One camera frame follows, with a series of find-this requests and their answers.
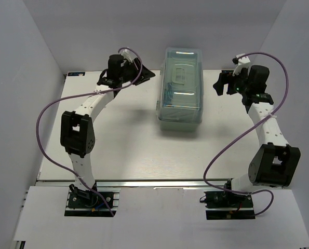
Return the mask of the green plastic toolbox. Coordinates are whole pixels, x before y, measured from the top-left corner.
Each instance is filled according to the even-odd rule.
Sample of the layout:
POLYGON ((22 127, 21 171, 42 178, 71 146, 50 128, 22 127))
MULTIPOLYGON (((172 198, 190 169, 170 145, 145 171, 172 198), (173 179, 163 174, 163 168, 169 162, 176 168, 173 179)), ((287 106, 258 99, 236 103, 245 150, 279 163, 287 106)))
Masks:
POLYGON ((156 111, 163 131, 194 132, 203 119, 202 51, 167 48, 160 70, 156 111))

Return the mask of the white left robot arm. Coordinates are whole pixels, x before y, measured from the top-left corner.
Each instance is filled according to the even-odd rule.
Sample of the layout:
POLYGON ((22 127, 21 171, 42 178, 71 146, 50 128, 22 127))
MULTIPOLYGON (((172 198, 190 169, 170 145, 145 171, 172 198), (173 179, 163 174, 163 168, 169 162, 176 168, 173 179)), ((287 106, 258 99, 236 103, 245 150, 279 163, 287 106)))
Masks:
POLYGON ((148 70, 140 57, 130 48, 120 48, 108 59, 108 67, 99 76, 95 93, 72 112, 61 117, 60 143, 68 154, 75 183, 70 191, 87 207, 98 201, 96 181, 91 167, 90 153, 96 142, 93 123, 100 112, 128 85, 139 85, 155 74, 148 70))

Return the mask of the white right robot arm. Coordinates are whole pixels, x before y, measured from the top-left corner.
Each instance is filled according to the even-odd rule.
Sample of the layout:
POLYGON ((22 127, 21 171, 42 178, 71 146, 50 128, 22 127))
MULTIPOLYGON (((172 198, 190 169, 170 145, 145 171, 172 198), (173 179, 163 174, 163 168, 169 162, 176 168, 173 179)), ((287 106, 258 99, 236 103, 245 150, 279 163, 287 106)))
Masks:
POLYGON ((282 106, 274 106, 273 98, 266 91, 270 70, 261 65, 251 65, 247 54, 233 58, 232 71, 222 71, 213 85, 218 96, 240 94, 246 113, 253 122, 259 146, 249 164, 248 172, 230 181, 229 190, 222 194, 223 202, 230 207, 241 201, 241 195, 250 194, 264 187, 288 187, 301 157, 299 148, 292 147, 285 139, 276 119, 282 106))

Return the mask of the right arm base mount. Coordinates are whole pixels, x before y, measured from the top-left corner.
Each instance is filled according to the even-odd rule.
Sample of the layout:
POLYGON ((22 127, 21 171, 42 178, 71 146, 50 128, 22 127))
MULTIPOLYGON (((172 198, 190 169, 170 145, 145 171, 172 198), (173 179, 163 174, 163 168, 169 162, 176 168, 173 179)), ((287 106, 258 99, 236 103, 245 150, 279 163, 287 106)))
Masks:
POLYGON ((199 199, 205 204, 207 220, 255 219, 251 196, 237 195, 226 191, 207 191, 199 199))

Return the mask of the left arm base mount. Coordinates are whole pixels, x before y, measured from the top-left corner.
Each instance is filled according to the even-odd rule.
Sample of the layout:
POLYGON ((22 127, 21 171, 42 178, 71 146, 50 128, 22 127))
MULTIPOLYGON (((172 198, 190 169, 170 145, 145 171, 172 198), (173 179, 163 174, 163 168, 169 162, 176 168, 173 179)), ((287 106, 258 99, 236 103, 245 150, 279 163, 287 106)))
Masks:
MULTIPOLYGON (((103 188, 99 193, 105 199, 113 214, 119 204, 119 190, 103 188)), ((89 190, 80 190, 71 184, 66 201, 65 217, 113 217, 105 202, 89 190)))

